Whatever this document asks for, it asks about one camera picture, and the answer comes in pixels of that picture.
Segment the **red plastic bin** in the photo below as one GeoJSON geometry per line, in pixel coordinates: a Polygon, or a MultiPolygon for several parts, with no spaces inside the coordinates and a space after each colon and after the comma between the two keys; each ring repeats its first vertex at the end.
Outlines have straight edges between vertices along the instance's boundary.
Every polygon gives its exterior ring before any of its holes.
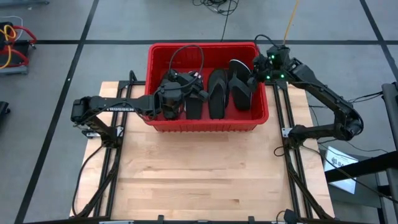
{"type": "MultiPolygon", "coordinates": [[[[156,91],[164,73],[169,69],[172,54],[187,44],[154,44],[150,47],[145,94],[153,94],[156,91]]],[[[229,61],[238,59],[252,69],[252,60],[258,55],[257,48],[252,42],[189,44],[199,45],[205,54],[205,64],[201,75],[206,91],[208,77],[214,68],[228,69],[229,61]]],[[[198,71],[200,63],[200,50],[189,47],[181,50],[175,56],[172,68],[178,72],[198,71]]],[[[252,107],[249,111],[237,110],[232,95],[229,94],[229,104],[225,115],[225,119],[210,119],[208,104],[204,103],[201,120],[187,120],[185,113],[182,113],[179,119],[167,121],[160,114],[155,120],[147,122],[147,124],[155,127],[158,131],[250,131],[258,124],[265,123],[269,116],[264,85],[259,86],[257,91],[253,93],[252,107]]]]}

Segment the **white sign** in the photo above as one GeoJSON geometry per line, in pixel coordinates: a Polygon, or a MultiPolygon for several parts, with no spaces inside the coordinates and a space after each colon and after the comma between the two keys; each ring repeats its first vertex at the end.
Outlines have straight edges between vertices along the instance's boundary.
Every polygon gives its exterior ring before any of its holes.
{"type": "MultiPolygon", "coordinates": [[[[331,162],[334,166],[336,166],[337,168],[358,162],[357,159],[355,159],[343,152],[340,152],[339,150],[337,150],[331,146],[328,147],[328,150],[326,152],[326,159],[329,162],[331,162]]],[[[332,165],[330,165],[330,163],[325,161],[323,170],[328,171],[328,170],[332,170],[332,169],[334,169],[334,167],[332,165]]],[[[355,183],[356,182],[351,179],[346,179],[346,180],[335,181],[335,182],[332,182],[329,184],[331,184],[335,187],[338,187],[341,190],[345,190],[351,194],[354,194],[355,193],[355,183]]]]}

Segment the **wooden table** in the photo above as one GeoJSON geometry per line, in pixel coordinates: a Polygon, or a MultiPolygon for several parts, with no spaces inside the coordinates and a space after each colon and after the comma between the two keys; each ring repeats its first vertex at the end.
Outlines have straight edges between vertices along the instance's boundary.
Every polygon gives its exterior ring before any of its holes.
{"type": "MultiPolygon", "coordinates": [[[[117,82],[104,82],[100,95],[115,97],[117,86],[117,82]]],[[[144,86],[134,86],[132,97],[143,93],[144,86]]],[[[272,221],[279,211],[292,209],[284,158],[273,154],[282,142],[272,87],[267,86],[266,93],[269,119],[247,133],[158,133],[135,113],[128,114],[111,218],[247,220],[254,216],[272,221]]],[[[280,96],[285,111],[282,92],[280,96]]],[[[295,123],[312,126],[305,92],[290,86],[289,96],[295,123]]],[[[112,113],[99,116],[110,124],[112,113]]],[[[84,160],[100,144],[100,139],[88,140],[84,160]]],[[[305,145],[318,149],[312,139],[305,145]]],[[[83,171],[77,211],[98,187],[104,152],[95,155],[83,171]]],[[[334,216],[321,158],[304,148],[301,155],[309,191],[334,216]]],[[[298,188],[297,192],[305,217],[298,188]]],[[[106,192],[101,214],[107,197],[106,192]]]]}

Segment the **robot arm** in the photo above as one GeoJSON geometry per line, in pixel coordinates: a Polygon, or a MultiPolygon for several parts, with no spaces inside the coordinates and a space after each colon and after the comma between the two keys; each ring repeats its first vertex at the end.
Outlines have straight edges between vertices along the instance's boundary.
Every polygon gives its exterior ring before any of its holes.
{"type": "Polygon", "coordinates": [[[86,125],[101,136],[106,147],[118,147],[121,138],[118,129],[108,126],[97,115],[105,111],[135,112],[141,117],[155,118],[163,113],[166,119],[176,119],[187,96],[194,95],[202,101],[207,100],[208,93],[203,90],[198,74],[170,72],[168,79],[163,80],[153,95],[139,98],[103,98],[86,96],[73,102],[71,121],[75,126],[86,125]]]}
{"type": "Polygon", "coordinates": [[[294,126],[288,133],[289,144],[298,146],[307,138],[324,137],[349,141],[360,134],[364,128],[363,120],[353,105],[320,82],[308,66],[296,58],[290,58],[289,51],[290,49],[284,46],[272,46],[267,51],[267,57],[257,56],[248,85],[255,90],[258,82],[286,80],[293,86],[308,91],[335,114],[333,124],[315,127],[294,126]]]}

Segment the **floor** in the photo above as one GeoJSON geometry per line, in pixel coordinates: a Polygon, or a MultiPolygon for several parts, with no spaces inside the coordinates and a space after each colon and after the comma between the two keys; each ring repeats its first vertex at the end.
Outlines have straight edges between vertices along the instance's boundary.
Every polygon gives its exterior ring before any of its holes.
{"type": "MultiPolygon", "coordinates": [[[[260,33],[283,39],[293,7],[292,0],[241,1],[228,18],[224,39],[251,40],[260,33]]],[[[398,58],[397,8],[396,0],[301,0],[288,36],[291,54],[346,99],[378,92],[398,77],[392,59],[398,58]]],[[[86,145],[69,120],[74,99],[97,95],[103,81],[126,80],[130,69],[145,79],[151,44],[214,42],[221,38],[226,19],[190,0],[50,0],[46,6],[2,8],[0,16],[22,17],[39,39],[28,76],[0,77],[0,99],[12,110],[0,127],[2,223],[14,223],[37,158],[47,151],[24,221],[68,217],[86,145]]],[[[312,96],[308,100],[319,104],[312,96]]],[[[366,128],[352,143],[392,151],[383,101],[376,98],[355,108],[366,128]]],[[[332,122],[328,110],[315,112],[320,124],[332,122]]],[[[345,142],[330,145],[350,154],[379,154],[345,142]]],[[[341,220],[378,222],[375,209],[333,205],[341,220]]],[[[388,209],[389,221],[396,223],[388,209]]]]}

